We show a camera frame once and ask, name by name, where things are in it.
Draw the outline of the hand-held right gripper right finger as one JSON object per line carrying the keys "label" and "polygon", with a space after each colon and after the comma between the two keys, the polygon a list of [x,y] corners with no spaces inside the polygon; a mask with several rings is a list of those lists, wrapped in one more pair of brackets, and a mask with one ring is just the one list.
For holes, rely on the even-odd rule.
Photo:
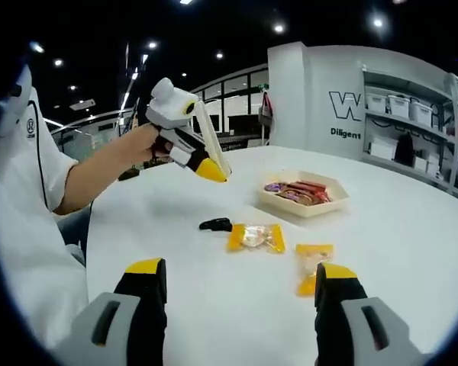
{"label": "hand-held right gripper right finger", "polygon": [[317,365],[427,364],[407,323],[381,299],[368,297],[349,268],[318,264],[314,306]]}

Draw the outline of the person's left hand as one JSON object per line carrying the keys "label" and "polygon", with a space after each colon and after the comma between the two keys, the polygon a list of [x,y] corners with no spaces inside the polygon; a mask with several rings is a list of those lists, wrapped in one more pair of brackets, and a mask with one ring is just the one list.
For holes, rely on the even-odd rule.
{"label": "person's left hand", "polygon": [[126,135],[130,162],[138,164],[150,161],[154,156],[152,146],[158,136],[159,131],[152,124],[144,124],[130,131]]}

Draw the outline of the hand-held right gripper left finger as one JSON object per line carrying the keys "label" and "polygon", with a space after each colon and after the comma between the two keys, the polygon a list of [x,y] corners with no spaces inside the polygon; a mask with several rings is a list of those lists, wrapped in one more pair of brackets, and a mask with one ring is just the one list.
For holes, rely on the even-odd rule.
{"label": "hand-held right gripper left finger", "polygon": [[167,326],[166,262],[126,268],[114,292],[98,295],[73,321],[67,365],[162,365]]}

